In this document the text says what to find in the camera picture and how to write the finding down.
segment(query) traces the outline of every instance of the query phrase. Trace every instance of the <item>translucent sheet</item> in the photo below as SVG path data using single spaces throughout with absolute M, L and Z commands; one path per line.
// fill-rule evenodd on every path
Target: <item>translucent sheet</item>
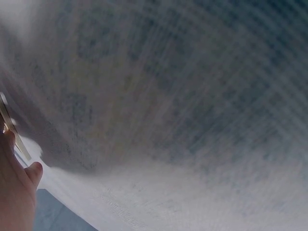
M 1 0 L 0 90 L 98 230 L 308 227 L 305 1 Z

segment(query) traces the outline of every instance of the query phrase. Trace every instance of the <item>finger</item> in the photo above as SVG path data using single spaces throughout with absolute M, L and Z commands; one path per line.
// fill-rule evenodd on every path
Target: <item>finger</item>
M 34 162 L 30 167 L 25 168 L 25 172 L 37 189 L 43 176 L 43 166 L 39 162 Z
M 4 119 L 2 118 L 2 115 L 0 114 L 0 134 L 4 130 Z
M 4 133 L 4 137 L 6 138 L 11 149 L 14 149 L 15 146 L 15 134 L 8 130 Z

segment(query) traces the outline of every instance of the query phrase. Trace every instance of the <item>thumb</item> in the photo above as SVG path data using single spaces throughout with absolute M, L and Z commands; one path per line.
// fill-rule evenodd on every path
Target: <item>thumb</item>
M 35 189 L 37 189 L 40 179 L 43 176 L 43 166 L 39 162 L 34 162 L 29 167 L 25 168 L 25 172 L 32 181 Z

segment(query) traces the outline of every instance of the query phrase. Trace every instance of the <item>hand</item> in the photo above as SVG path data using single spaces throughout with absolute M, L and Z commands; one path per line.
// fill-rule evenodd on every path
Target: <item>hand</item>
M 14 155 L 15 135 L 3 127 L 0 116 L 0 230 L 31 231 L 43 167 L 34 162 L 24 169 Z

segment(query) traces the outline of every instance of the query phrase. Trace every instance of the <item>blue surface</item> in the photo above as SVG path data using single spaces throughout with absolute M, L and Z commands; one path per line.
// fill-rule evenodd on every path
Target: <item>blue surface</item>
M 37 191 L 33 231 L 96 231 L 46 190 Z

